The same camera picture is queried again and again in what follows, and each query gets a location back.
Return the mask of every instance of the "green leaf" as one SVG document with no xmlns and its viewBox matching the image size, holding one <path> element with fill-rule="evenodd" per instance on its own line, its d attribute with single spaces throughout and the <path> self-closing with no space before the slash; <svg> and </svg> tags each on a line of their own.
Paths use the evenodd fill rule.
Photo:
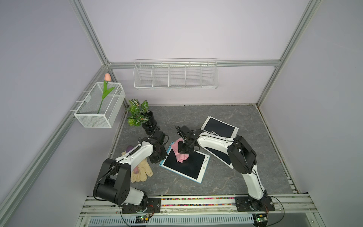
<svg viewBox="0 0 363 227">
<path fill-rule="evenodd" d="M 144 115 L 139 115 L 137 118 L 140 122 L 147 122 L 149 120 L 149 118 L 147 116 Z"/>
<path fill-rule="evenodd" d="M 110 88 L 110 89 L 108 89 L 106 92 L 104 92 L 103 93 L 103 95 L 102 95 L 102 99 L 104 99 L 104 98 L 106 98 L 106 96 L 113 90 L 113 89 L 115 89 L 115 87 L 112 87 L 112 88 Z"/>
<path fill-rule="evenodd" d="M 127 121 L 127 123 L 130 125 L 130 126 L 134 126 L 135 125 L 135 119 L 129 119 Z"/>
<path fill-rule="evenodd" d="M 103 80 L 103 93 L 105 93 L 105 91 L 107 91 L 107 83 L 108 83 L 108 81 Z"/>
<path fill-rule="evenodd" d="M 139 106 L 140 105 L 139 100 L 137 100 L 136 98 L 133 98 L 133 99 L 129 100 L 129 102 L 132 103 L 135 106 Z"/>
<path fill-rule="evenodd" d="M 132 115 L 138 115 L 140 112 L 140 109 L 138 106 L 130 106 L 130 112 Z"/>
<path fill-rule="evenodd" d="M 141 104 L 141 108 L 143 110 L 144 113 L 149 111 L 149 103 L 145 100 L 143 101 L 143 103 Z"/>
<path fill-rule="evenodd" d="M 136 120 L 134 125 L 135 126 L 141 126 L 141 122 L 139 120 Z"/>
</svg>

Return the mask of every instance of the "black bracket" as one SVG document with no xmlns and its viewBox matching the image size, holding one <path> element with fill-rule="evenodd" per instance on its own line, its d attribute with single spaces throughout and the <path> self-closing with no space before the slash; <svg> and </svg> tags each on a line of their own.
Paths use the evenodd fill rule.
<svg viewBox="0 0 363 227">
<path fill-rule="evenodd" d="M 144 212 L 146 213 L 160 213 L 160 207 L 161 207 L 161 199 L 160 198 L 147 198 L 147 210 Z M 139 214 L 136 212 L 135 209 L 133 209 L 132 204 L 128 204 L 122 207 L 122 213 L 123 214 Z"/>
<path fill-rule="evenodd" d="M 238 212 L 257 211 L 252 209 L 251 202 L 249 201 L 248 196 L 237 196 L 234 199 L 236 201 L 236 207 Z M 275 211 L 275 206 L 273 205 L 270 196 L 267 196 L 265 206 L 261 207 L 258 211 L 266 212 L 266 208 L 269 211 Z"/>
</svg>

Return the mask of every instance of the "pink tulip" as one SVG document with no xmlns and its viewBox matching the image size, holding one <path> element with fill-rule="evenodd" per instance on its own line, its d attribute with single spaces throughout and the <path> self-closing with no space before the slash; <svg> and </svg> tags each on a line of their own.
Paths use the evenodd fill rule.
<svg viewBox="0 0 363 227">
<path fill-rule="evenodd" d="M 105 81 L 111 82 L 111 75 L 109 73 L 105 74 Z"/>
</svg>

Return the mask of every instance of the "white mesh basket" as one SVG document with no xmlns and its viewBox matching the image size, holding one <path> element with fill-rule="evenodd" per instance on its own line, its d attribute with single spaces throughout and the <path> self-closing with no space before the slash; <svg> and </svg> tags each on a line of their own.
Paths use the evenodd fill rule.
<svg viewBox="0 0 363 227">
<path fill-rule="evenodd" d="M 135 62 L 136 89 L 217 88 L 217 61 Z"/>
<path fill-rule="evenodd" d="M 114 89 L 104 98 L 99 114 L 97 111 L 101 104 L 103 82 L 97 82 L 74 112 L 74 116 L 86 128 L 111 128 L 116 115 L 125 98 L 121 83 L 107 84 L 107 89 Z"/>
</svg>

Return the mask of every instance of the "black mounting plate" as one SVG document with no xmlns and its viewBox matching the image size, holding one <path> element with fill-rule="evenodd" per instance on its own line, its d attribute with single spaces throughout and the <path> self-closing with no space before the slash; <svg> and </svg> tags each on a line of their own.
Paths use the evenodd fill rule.
<svg viewBox="0 0 363 227">
<path fill-rule="evenodd" d="M 161 207 L 161 199 L 160 198 L 147 198 L 147 205 L 153 205 L 153 207 L 147 206 L 147 210 L 144 212 L 144 214 L 147 213 L 160 213 L 160 207 Z M 125 205 L 122 207 L 122 213 L 123 214 L 139 214 L 136 212 L 136 210 L 133 209 L 131 204 Z"/>
<path fill-rule="evenodd" d="M 168 153 L 166 153 L 164 146 L 158 146 L 154 149 L 154 152 L 149 156 L 151 163 L 158 163 L 168 156 Z"/>
<path fill-rule="evenodd" d="M 236 207 L 238 212 L 246 212 L 246 211 L 256 211 L 251 209 L 250 202 L 248 201 L 248 196 L 236 196 L 234 198 L 236 200 Z M 269 211 L 275 211 L 275 206 L 273 205 L 272 199 L 270 196 L 267 196 L 267 209 Z M 266 212 L 266 207 L 262 207 L 258 211 Z"/>
</svg>

